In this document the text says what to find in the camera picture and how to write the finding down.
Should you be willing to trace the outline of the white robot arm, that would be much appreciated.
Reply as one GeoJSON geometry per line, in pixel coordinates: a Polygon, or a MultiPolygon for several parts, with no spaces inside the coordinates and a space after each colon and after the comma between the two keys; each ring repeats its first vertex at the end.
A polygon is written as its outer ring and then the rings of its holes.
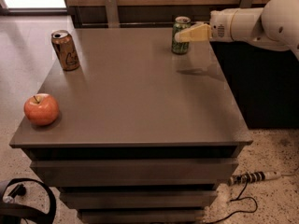
{"type": "Polygon", "coordinates": [[[210,13],[175,34],[177,42],[246,42],[260,49],[290,50],[299,60],[299,0],[270,0],[264,7],[227,8],[210,13]]]}

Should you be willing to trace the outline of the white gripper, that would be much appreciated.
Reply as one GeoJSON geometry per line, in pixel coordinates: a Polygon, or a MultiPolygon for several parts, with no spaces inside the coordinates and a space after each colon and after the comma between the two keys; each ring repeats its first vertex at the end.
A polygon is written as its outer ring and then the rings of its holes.
{"type": "Polygon", "coordinates": [[[190,28],[175,34],[175,40],[179,43],[212,41],[232,42],[231,26],[237,12],[236,8],[227,8],[221,11],[213,10],[210,13],[210,26],[206,23],[196,23],[190,28]]]}

